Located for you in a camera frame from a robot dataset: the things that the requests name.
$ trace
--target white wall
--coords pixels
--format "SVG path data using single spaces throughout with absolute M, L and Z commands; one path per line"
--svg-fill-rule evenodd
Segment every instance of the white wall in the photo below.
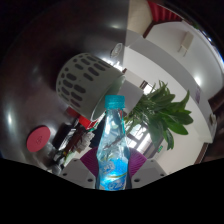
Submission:
M 130 83 L 134 84 L 135 86 L 139 87 L 142 82 L 144 81 L 141 77 L 137 76 L 133 72 L 127 69 L 125 72 L 125 78 L 128 80 Z
M 146 0 L 130 0 L 128 29 L 143 34 L 152 22 L 152 13 Z
M 161 155 L 156 160 L 167 174 L 193 165 L 202 149 L 204 143 L 199 140 L 193 125 L 187 125 L 186 129 L 189 133 L 186 136 L 172 133 L 174 137 L 173 150 L 166 150 L 167 143 L 165 140 L 162 143 L 164 150 L 160 152 Z
M 192 44 L 178 52 L 186 32 L 193 34 Z M 200 87 L 207 99 L 214 96 L 223 86 L 224 78 L 220 60 L 203 34 L 185 22 L 169 22 L 153 26 L 147 40 L 162 48 L 175 58 L 194 78 L 200 79 Z
M 168 83 L 170 91 L 176 94 L 174 101 L 182 100 L 186 91 L 190 90 L 191 97 L 186 109 L 192 111 L 193 124 L 202 141 L 212 142 L 212 126 L 209 121 L 212 110 L 203 92 L 199 105 L 196 103 L 197 84 L 180 63 L 155 44 L 141 38 L 125 48 L 123 64 L 151 84 L 158 84 L 159 80 Z

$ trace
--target water bottle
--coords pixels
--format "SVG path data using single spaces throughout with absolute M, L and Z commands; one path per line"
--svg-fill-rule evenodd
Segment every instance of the water bottle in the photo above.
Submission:
M 126 142 L 123 108 L 124 96 L 105 97 L 106 119 L 97 151 L 100 190 L 124 190 L 130 151 Z

